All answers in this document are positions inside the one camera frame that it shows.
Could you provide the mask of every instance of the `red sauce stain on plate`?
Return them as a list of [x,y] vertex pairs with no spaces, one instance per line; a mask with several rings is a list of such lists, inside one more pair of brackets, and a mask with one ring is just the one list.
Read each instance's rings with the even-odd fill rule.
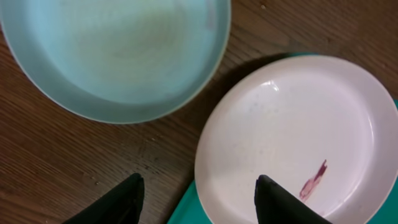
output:
[[307,182],[304,184],[304,187],[300,191],[300,199],[302,202],[305,202],[312,194],[312,192],[315,190],[315,188],[318,186],[319,182],[321,181],[321,178],[323,174],[326,171],[326,160],[323,161],[322,166],[319,168],[317,174],[312,177],[311,179],[307,180]]

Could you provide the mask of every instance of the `plate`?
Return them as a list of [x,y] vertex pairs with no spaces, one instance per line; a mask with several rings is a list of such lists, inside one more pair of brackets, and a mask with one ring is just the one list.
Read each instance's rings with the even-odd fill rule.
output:
[[183,106],[225,50],[230,0],[0,0],[7,42],[60,106],[107,123]]
[[266,174],[332,223],[365,223],[397,178],[398,112],[363,68],[334,57],[280,60],[238,83],[200,138],[195,180],[215,223],[257,223]]

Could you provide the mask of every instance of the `wooden table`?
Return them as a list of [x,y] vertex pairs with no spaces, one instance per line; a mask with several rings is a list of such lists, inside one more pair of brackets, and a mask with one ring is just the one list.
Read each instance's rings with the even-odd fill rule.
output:
[[141,173],[141,223],[165,223],[193,180],[200,133],[240,79],[285,52],[357,63],[398,98],[398,1],[232,0],[228,48],[191,103],[156,121],[109,125],[71,114],[23,74],[0,37],[0,223],[60,223]]

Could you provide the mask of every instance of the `brown wooden surface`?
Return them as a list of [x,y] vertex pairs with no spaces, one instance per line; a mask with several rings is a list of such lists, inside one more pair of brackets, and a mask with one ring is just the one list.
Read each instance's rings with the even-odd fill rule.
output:
[[0,223],[60,223],[134,172],[146,182],[141,223],[165,223],[193,180],[211,111],[271,55],[348,59],[398,98],[398,1],[232,2],[228,48],[212,81],[184,108],[144,124],[102,124],[65,111],[28,81],[1,36]]

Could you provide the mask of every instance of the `black object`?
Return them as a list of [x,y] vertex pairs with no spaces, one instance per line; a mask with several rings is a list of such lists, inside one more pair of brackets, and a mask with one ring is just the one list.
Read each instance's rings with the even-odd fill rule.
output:
[[256,182],[254,203],[259,224],[330,224],[267,175]]
[[64,224],[136,224],[144,201],[144,179],[133,174]]

